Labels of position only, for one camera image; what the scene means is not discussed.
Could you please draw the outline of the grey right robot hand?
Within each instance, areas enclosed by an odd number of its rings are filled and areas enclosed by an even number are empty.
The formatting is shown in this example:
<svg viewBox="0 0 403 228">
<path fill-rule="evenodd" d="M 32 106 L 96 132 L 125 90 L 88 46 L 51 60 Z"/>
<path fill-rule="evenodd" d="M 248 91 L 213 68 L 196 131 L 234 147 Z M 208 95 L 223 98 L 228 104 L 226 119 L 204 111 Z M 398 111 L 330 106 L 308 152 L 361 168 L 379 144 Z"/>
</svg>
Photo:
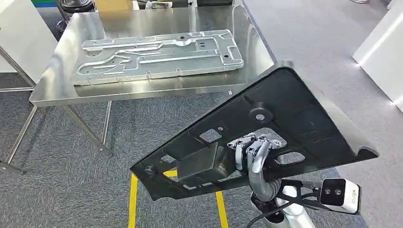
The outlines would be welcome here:
<svg viewBox="0 0 403 228">
<path fill-rule="evenodd" d="M 270 139 L 267 134 L 249 133 L 227 146 L 235 151 L 236 169 L 248 173 L 249 185 L 256 197 L 263 202 L 274 199 L 282 180 L 265 180 L 263 168 L 269 153 L 283 147 L 281 141 Z"/>
</svg>

